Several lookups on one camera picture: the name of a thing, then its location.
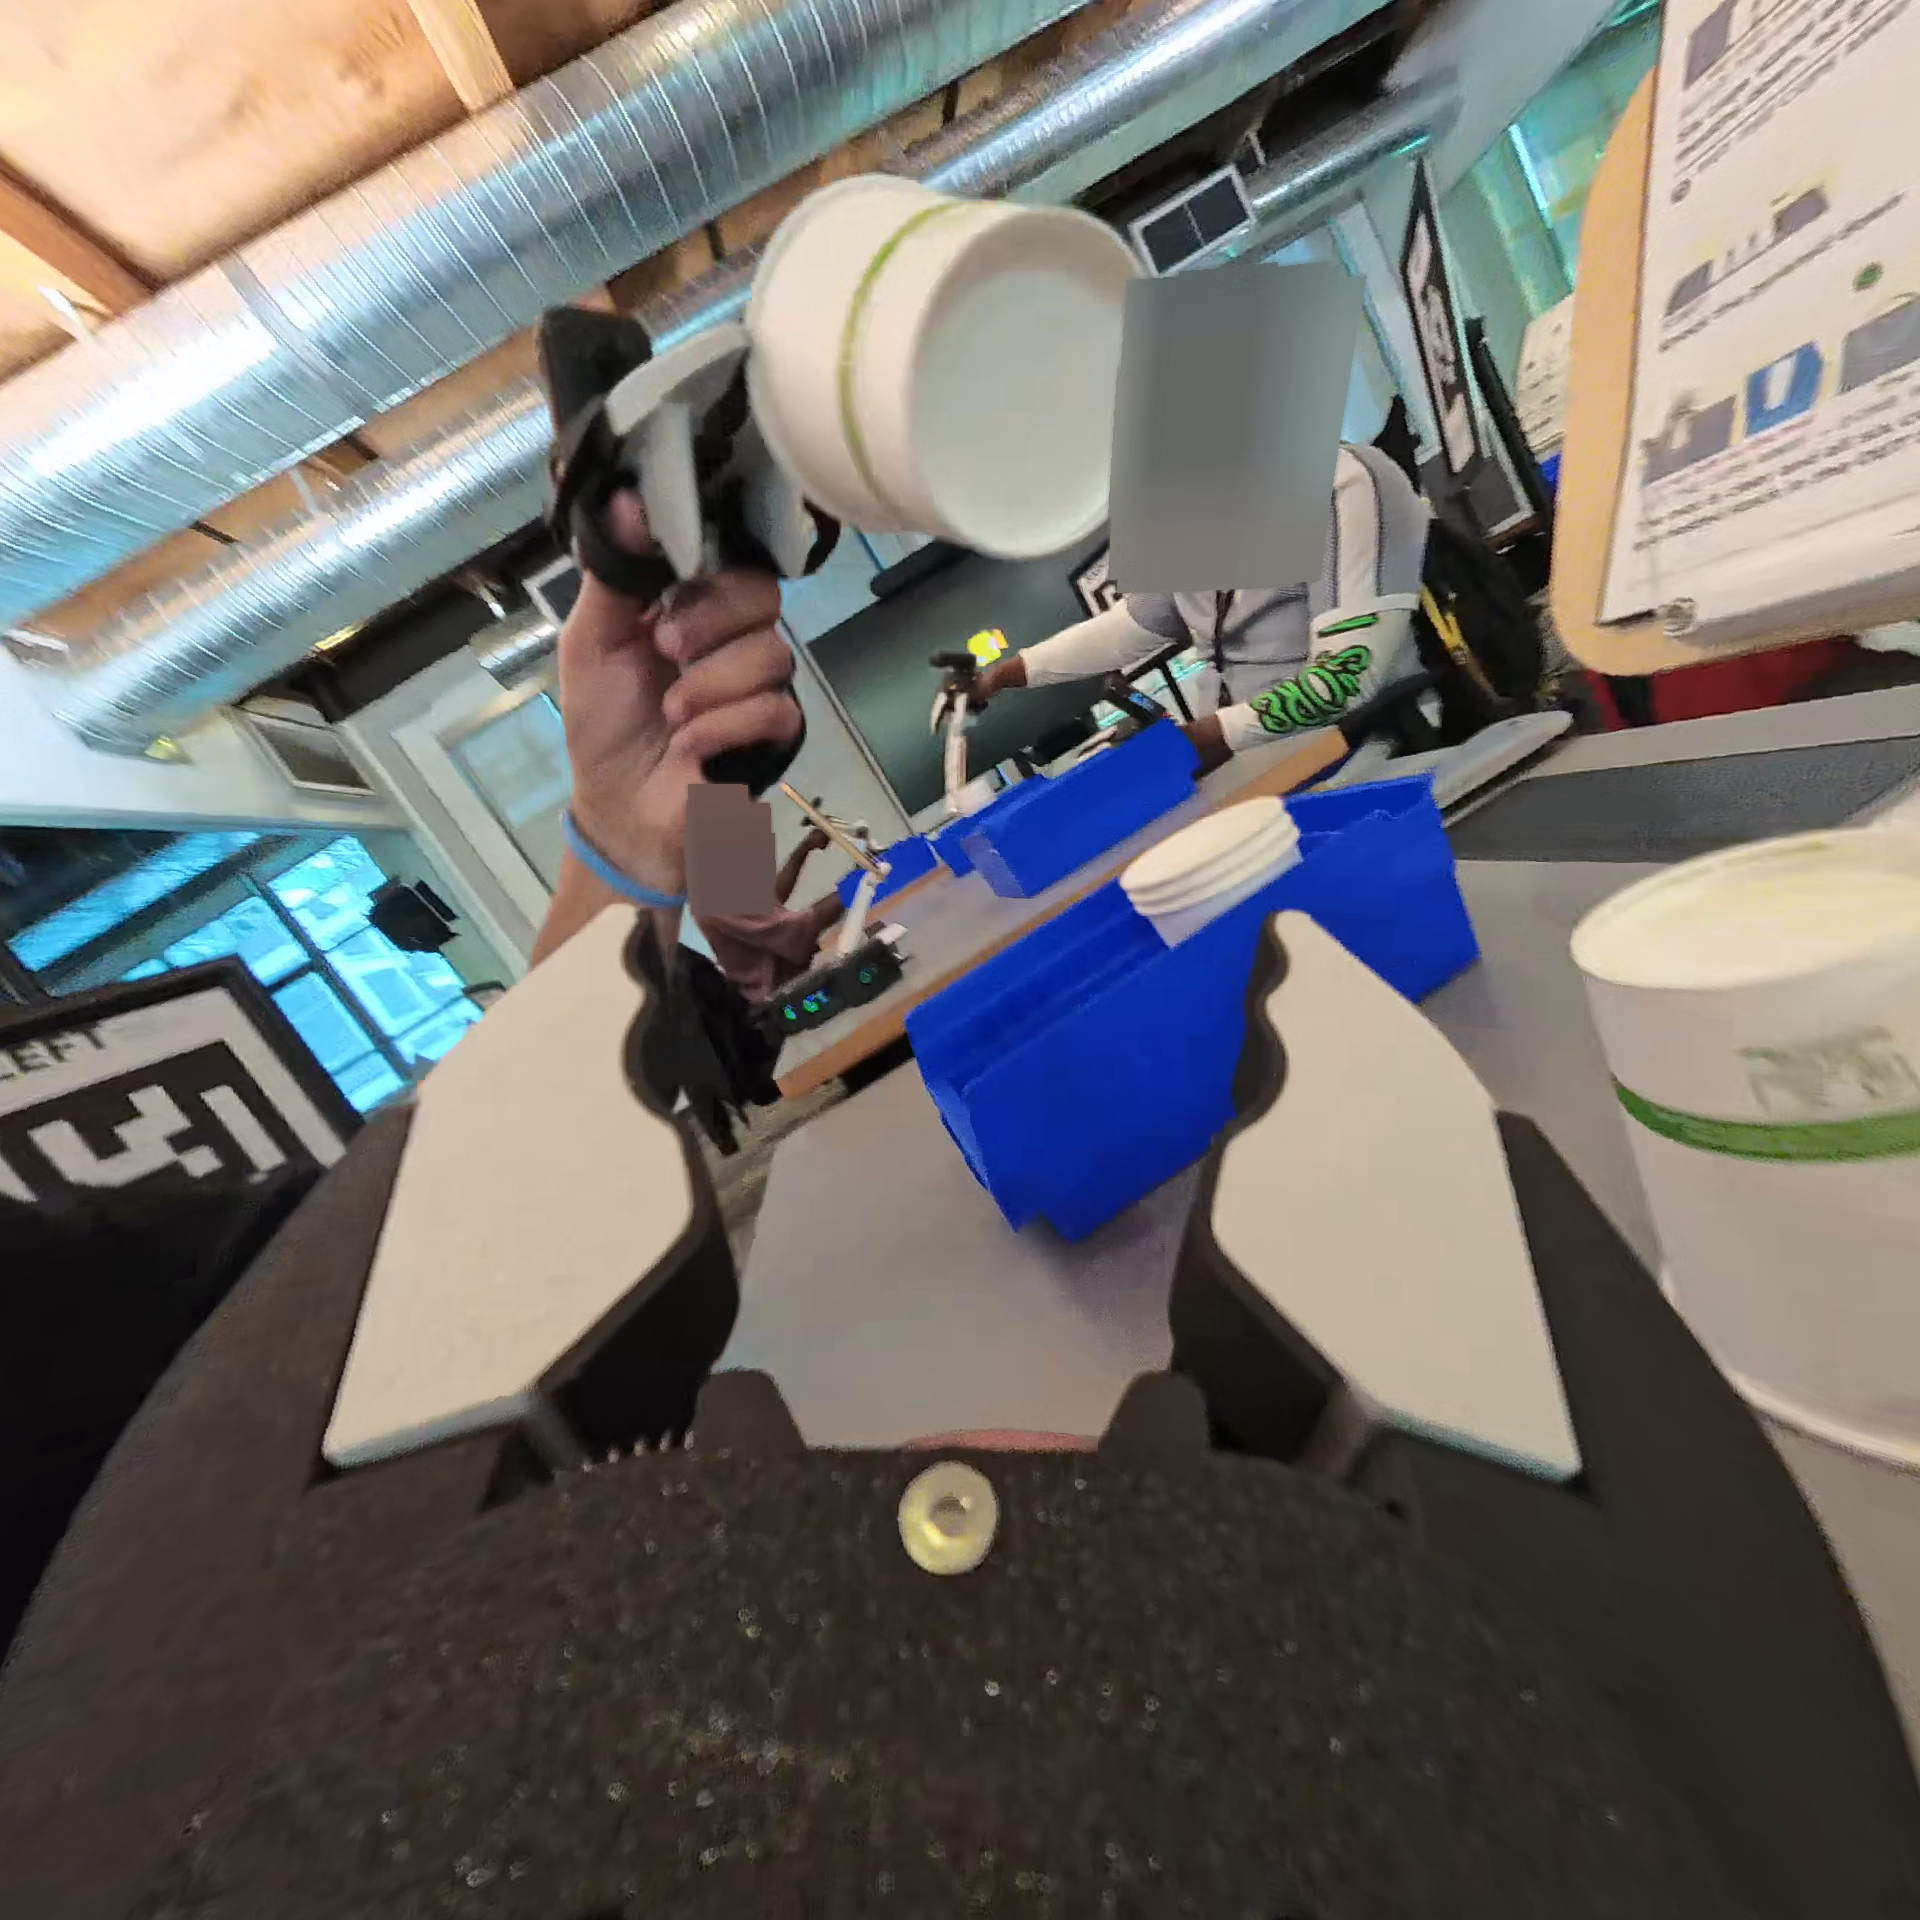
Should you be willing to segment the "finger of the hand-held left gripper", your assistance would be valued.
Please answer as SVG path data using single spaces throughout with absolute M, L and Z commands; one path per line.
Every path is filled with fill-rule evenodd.
M 752 524 L 755 433 L 745 323 L 710 325 L 626 374 L 604 403 L 610 490 L 634 493 L 643 560 L 679 585 L 730 561 Z
M 739 460 L 738 506 L 745 537 L 773 577 L 802 579 L 823 565 L 825 520 L 765 445 Z

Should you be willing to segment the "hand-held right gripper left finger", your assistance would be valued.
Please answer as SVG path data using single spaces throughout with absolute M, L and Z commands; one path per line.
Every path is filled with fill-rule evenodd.
M 706 1157 L 621 1064 L 642 989 L 608 922 L 528 971 L 416 1095 L 329 1467 L 481 1431 L 556 1465 L 684 1435 L 739 1286 Z

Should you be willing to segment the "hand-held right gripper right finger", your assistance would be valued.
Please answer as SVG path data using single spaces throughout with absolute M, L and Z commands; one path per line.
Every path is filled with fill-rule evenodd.
M 1443 1033 L 1282 909 L 1231 1100 L 1168 1294 L 1173 1368 L 1228 1445 L 1345 1478 L 1404 1438 L 1575 1480 L 1499 1115 Z

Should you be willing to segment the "white paper cup green band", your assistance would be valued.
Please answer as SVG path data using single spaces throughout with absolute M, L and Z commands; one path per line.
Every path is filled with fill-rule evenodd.
M 1572 928 L 1660 1286 L 1766 1418 L 1917 1459 L 1917 837 L 1697 855 Z
M 804 498 L 860 529 L 1061 553 L 1107 520 L 1137 278 L 1126 239 L 1072 205 L 827 184 L 750 281 L 754 424 Z

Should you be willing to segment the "stack of white paper cups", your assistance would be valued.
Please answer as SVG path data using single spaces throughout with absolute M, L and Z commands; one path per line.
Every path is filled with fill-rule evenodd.
M 1134 858 L 1118 883 L 1163 948 L 1177 948 L 1257 897 L 1301 858 L 1286 801 L 1255 795 L 1196 820 Z

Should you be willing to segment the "person's left forearm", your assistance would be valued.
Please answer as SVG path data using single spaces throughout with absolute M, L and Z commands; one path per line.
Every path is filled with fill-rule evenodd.
M 672 957 L 678 946 L 681 905 L 635 901 L 571 851 L 561 855 L 557 883 L 533 939 L 530 971 L 599 922 L 618 931 L 618 955 L 629 960 L 635 951 L 637 973 L 657 983 L 663 960 Z

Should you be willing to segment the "person's left hand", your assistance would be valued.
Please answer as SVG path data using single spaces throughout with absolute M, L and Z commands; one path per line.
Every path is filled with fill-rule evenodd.
M 802 739 L 794 673 L 773 575 L 726 568 L 645 606 L 583 568 L 557 644 L 580 828 L 624 872 L 684 893 L 687 794 L 722 756 Z

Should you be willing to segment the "black jacket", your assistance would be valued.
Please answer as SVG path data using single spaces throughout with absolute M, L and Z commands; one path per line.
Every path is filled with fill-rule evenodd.
M 637 912 L 621 961 L 639 987 L 621 1052 L 632 1091 L 661 1114 L 684 1108 L 719 1156 L 735 1156 L 755 1109 L 781 1097 L 778 1046 L 707 955 L 661 946 L 650 909 Z

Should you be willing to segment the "blue wristband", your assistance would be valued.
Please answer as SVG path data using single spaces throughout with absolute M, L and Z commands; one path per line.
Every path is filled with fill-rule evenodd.
M 559 832 L 568 855 L 599 885 L 612 891 L 614 897 L 635 908 L 667 913 L 679 913 L 687 905 L 687 900 L 681 891 L 669 891 L 660 885 L 651 885 L 624 872 L 615 861 L 612 861 L 612 858 L 592 841 L 588 832 L 580 828 L 569 806 L 561 807 L 559 812 Z

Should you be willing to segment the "framed marker sign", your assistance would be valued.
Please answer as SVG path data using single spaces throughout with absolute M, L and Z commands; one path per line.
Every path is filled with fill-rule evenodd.
M 1465 485 L 1485 465 L 1485 448 L 1442 223 L 1422 155 L 1412 164 L 1399 278 L 1442 465 L 1453 483 Z
M 361 1124 L 234 957 L 3 1007 L 11 1207 L 326 1170 Z

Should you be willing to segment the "black power strip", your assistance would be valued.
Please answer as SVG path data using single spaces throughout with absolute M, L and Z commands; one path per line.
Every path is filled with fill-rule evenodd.
M 785 1044 L 873 1001 L 899 978 L 899 951 L 880 937 L 865 937 L 787 980 L 755 1007 L 754 1019 L 771 1044 Z

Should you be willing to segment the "person's left black sleeve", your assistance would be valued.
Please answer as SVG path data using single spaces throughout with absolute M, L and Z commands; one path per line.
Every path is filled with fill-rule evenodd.
M 319 1173 L 1 1201 L 1 1645 L 133 1413 Z

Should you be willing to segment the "grey metal tray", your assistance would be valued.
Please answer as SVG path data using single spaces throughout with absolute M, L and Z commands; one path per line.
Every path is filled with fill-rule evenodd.
M 1392 758 L 1386 782 L 1423 782 L 1443 816 L 1514 778 L 1526 763 L 1556 747 L 1574 725 L 1566 709 L 1514 714 L 1453 745 Z

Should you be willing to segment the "ceiling air vent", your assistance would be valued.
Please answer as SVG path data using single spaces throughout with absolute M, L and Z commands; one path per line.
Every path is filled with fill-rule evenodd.
M 1173 276 L 1234 252 L 1255 226 L 1235 164 L 1224 164 L 1148 205 L 1126 234 L 1148 276 Z

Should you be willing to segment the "red bag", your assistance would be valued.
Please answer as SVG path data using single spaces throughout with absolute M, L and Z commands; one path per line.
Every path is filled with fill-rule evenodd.
M 1818 700 L 1859 647 L 1849 635 L 1826 635 L 1740 656 L 1669 667 L 1652 675 L 1582 670 L 1608 730 L 1652 728 Z

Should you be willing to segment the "wooden instruction board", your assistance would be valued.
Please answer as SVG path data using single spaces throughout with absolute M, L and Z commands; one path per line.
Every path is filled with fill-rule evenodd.
M 1917 6 L 1665 4 L 1582 221 L 1549 613 L 1647 675 L 1913 619 Z

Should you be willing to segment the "black wall screen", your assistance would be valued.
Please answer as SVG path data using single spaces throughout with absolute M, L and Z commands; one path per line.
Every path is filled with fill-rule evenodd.
M 830 561 L 781 590 L 781 611 L 823 675 L 894 800 L 909 820 L 939 814 L 944 739 L 930 725 L 944 680 L 936 654 L 994 635 L 1004 656 L 1087 617 L 1078 577 L 1102 555 L 1104 535 L 1030 561 L 959 555 L 876 596 L 873 555 L 842 534 Z

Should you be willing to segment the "silver air duct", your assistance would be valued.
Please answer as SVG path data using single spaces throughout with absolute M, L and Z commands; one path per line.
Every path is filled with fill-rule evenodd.
M 3 382 L 32 622 L 1073 4 L 674 4 Z
M 1379 4 L 1139 4 L 891 155 L 830 155 L 768 187 L 778 218 L 842 184 L 1066 203 L 1152 147 L 1376 32 Z M 88 750 L 143 756 L 337 632 L 535 517 L 553 430 L 530 378 L 361 468 L 319 506 L 131 601 L 40 675 Z

